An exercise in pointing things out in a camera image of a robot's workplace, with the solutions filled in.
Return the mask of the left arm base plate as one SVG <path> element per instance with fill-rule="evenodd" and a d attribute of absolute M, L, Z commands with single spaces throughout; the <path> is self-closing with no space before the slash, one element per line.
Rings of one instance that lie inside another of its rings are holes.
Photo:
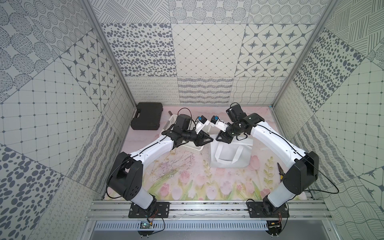
<path fill-rule="evenodd" d="M 149 218 L 168 218 L 170 211 L 170 202 L 155 202 L 147 209 L 132 203 L 129 212 L 130 219 L 149 219 Z"/>

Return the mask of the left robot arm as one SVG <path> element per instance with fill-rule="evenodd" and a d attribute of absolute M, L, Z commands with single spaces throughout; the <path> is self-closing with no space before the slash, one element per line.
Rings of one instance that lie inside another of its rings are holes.
<path fill-rule="evenodd" d="M 203 128 L 210 124 L 204 116 L 192 117 L 180 114 L 176 122 L 163 131 L 154 142 L 135 152 L 117 155 L 110 176 L 107 179 L 107 189 L 112 189 L 126 201 L 152 213 L 156 209 L 156 198 L 142 188 L 144 169 L 147 165 L 165 153 L 192 142 L 195 146 L 204 146 L 213 141 Z"/>

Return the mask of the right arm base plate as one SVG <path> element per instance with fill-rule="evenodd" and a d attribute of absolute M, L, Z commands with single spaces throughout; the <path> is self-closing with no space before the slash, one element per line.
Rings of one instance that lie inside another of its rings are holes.
<path fill-rule="evenodd" d="M 250 218 L 289 218 L 287 204 L 276 208 L 272 204 L 264 202 L 246 201 Z"/>

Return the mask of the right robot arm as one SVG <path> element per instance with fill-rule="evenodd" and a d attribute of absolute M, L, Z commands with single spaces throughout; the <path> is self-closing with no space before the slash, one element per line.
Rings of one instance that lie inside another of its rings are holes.
<path fill-rule="evenodd" d="M 230 144 L 242 134 L 253 137 L 272 150 L 287 168 L 278 187 L 263 198 L 263 208 L 267 215 L 275 213 L 318 179 L 319 156 L 316 153 L 307 153 L 293 145 L 263 117 L 256 113 L 246 114 L 239 104 L 228 108 L 226 113 L 231 120 L 229 123 L 223 122 L 218 116 L 211 118 L 211 125 L 220 129 L 216 140 Z"/>

